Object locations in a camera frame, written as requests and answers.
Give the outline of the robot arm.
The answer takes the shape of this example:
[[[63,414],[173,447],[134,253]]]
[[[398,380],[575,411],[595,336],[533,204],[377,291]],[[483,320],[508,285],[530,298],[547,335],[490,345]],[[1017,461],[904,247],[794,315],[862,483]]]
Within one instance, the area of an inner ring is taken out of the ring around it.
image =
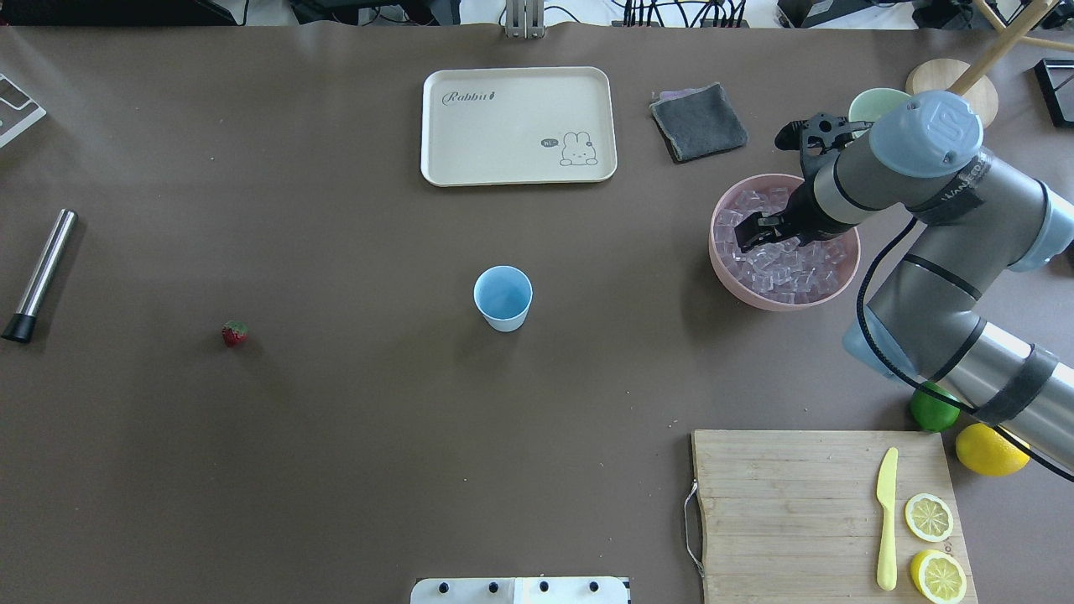
[[[935,383],[952,405],[1071,479],[1071,368],[975,310],[1002,272],[1066,251],[1066,199],[984,148],[978,115],[949,91],[913,96],[875,123],[817,113],[787,123],[775,144],[799,152],[803,183],[786,208],[736,226],[742,251],[831,240],[904,206],[908,230],[921,233],[874,294],[858,291],[845,348],[913,388]]]

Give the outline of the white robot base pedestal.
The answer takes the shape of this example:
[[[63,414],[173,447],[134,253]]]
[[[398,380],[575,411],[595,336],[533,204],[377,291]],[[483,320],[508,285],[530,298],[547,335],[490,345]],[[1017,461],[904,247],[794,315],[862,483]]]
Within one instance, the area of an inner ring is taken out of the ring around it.
[[[628,578],[615,576],[529,576],[426,578],[417,581],[410,603],[630,603]]]

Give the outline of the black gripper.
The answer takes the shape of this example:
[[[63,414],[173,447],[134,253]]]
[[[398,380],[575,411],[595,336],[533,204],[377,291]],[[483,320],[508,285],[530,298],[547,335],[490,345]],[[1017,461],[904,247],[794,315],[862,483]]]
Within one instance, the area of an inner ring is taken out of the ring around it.
[[[789,203],[778,213],[764,216],[763,213],[748,215],[735,226],[737,244],[749,253],[763,245],[781,243],[798,238],[800,245],[840,238],[852,230],[854,222],[837,221],[827,211],[821,208],[813,184],[804,183],[790,195]]]

